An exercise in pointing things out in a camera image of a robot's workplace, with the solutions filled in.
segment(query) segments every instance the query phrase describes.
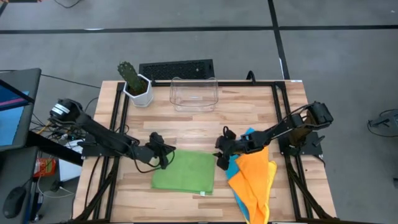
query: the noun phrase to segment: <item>wooden tabletop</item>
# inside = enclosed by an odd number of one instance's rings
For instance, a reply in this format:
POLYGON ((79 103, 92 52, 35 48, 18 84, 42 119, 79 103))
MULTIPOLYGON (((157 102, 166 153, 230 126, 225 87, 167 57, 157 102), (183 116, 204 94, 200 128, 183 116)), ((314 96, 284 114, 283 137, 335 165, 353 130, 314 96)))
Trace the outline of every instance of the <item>wooden tabletop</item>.
MULTIPOLYGON (((109 127, 116 92, 116 81, 103 82, 94 119, 109 127)), ((286 81, 289 103, 292 110, 307 104, 303 83, 286 81)), ((148 108, 135 108, 129 104, 126 124, 128 135, 134 136, 141 144, 149 140, 149 134, 157 131, 167 144, 178 149, 216 152, 215 141, 228 126, 236 134, 248 128, 267 129, 277 123, 274 100, 268 86, 219 86, 219 102, 213 112, 177 112, 169 101, 169 87, 154 87, 154 101, 148 108)), ((279 93, 281 110, 283 101, 279 93)), ((121 108, 116 127, 119 127, 121 108)), ((84 161, 76 198, 74 217, 84 209, 88 180, 96 158, 84 161)), ((269 160, 277 163, 277 173, 271 188, 269 221, 294 221, 284 157, 279 152, 277 141, 269 145, 269 160)), ((331 216, 335 216, 328 180, 323 164, 312 156, 302 156, 307 186, 318 203, 331 216)), ((150 169, 139 162, 141 170, 150 169)), ((89 191, 89 201, 98 189, 102 159, 95 169, 89 191)), ((198 194, 151 189, 153 173, 141 174, 133 160, 120 160, 118 181, 111 216, 112 222, 244 222, 242 213, 234 199, 226 175, 215 167, 213 195, 201 197, 198 194)), ((301 214, 305 216, 302 194, 297 189, 301 214)), ((100 218, 104 217, 108 192, 101 203, 100 218)))

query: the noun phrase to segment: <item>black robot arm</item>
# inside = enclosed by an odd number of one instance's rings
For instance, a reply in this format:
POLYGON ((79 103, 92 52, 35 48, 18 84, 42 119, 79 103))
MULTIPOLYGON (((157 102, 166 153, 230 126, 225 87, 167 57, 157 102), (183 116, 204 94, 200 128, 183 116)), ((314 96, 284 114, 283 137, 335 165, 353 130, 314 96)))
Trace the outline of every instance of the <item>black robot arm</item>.
POLYGON ((148 164, 153 157, 159 157, 159 164, 165 169, 169 164, 167 154, 175 147, 164 144, 162 136, 152 133, 145 146, 139 146, 139 140, 126 134, 115 133, 94 121, 90 115, 82 110, 81 104, 76 101, 63 99, 50 111, 49 120, 61 125, 71 125, 81 128, 94 136, 97 144, 112 150, 120 156, 137 159, 148 164))
POLYGON ((228 127, 224 127, 223 135, 217 139, 216 148, 221 152, 214 154, 218 157, 217 165, 226 170, 229 166, 229 157, 233 154, 250 154, 261 151, 264 146, 283 135, 289 134, 289 143, 293 147, 300 147, 305 137, 311 131, 328 127, 333 121, 328 108, 324 103, 314 102, 302 106, 288 114, 281 122, 265 131, 254 131, 242 135, 236 140, 236 135, 228 127), (305 117, 301 113, 307 110, 305 117))

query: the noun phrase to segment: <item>green cloth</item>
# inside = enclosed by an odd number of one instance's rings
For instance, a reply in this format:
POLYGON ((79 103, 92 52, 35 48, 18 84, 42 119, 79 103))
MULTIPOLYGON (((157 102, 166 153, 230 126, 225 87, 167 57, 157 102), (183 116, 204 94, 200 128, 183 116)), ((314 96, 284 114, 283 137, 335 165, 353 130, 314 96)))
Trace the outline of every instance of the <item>green cloth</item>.
POLYGON ((175 150, 173 162, 166 169, 155 171, 152 188, 212 194, 215 157, 195 151, 175 150))

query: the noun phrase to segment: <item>potted plant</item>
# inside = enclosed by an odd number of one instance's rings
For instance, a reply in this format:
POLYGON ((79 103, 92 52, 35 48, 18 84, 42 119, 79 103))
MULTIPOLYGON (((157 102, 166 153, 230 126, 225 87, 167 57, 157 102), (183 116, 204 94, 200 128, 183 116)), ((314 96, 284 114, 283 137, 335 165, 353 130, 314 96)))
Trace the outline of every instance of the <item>potted plant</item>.
POLYGON ((147 107, 154 99, 150 80, 141 74, 137 74, 129 62, 121 62, 118 65, 118 72, 126 81, 124 93, 130 97, 136 107, 147 107))

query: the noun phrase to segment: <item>transparent bin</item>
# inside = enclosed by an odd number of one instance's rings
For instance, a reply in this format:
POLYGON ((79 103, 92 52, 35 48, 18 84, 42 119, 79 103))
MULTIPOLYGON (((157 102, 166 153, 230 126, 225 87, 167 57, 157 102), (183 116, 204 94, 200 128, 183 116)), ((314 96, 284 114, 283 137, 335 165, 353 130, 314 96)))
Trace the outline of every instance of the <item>transparent bin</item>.
POLYGON ((206 80, 172 79, 170 102, 176 111, 213 111, 218 102, 216 78, 206 80))

